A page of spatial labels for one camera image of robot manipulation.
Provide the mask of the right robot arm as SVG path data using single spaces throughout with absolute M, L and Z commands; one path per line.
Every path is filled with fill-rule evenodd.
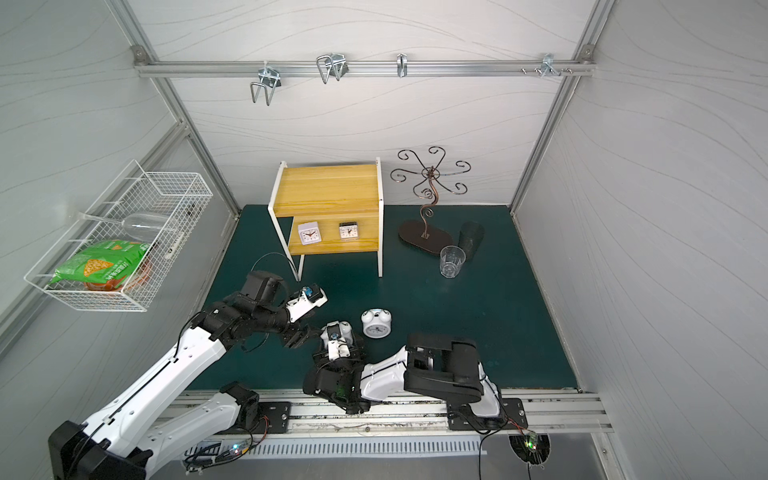
M 397 392 L 410 392 L 463 407 L 479 419 L 503 417 L 501 397 L 479 359 L 476 342 L 444 334 L 414 333 L 396 353 L 369 363 L 365 344 L 325 339 L 313 354 L 303 393 L 350 415 L 366 413 Z

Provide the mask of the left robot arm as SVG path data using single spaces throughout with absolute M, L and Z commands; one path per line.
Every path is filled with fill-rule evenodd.
M 176 344 L 137 381 L 84 422 L 65 421 L 48 439 L 56 479 L 147 479 L 207 437 L 267 426 L 258 394 L 231 382 L 198 407 L 158 424 L 160 414 L 209 366 L 255 333 L 295 348 L 309 335 L 303 317 L 327 301 L 316 284 L 273 300 L 284 280 L 252 271 L 243 287 L 197 312 Z

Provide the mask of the white square alarm clock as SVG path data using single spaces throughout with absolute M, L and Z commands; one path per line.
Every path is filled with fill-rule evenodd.
M 301 245 L 313 245 L 322 241 L 322 234 L 317 221 L 299 224 L 297 233 Z

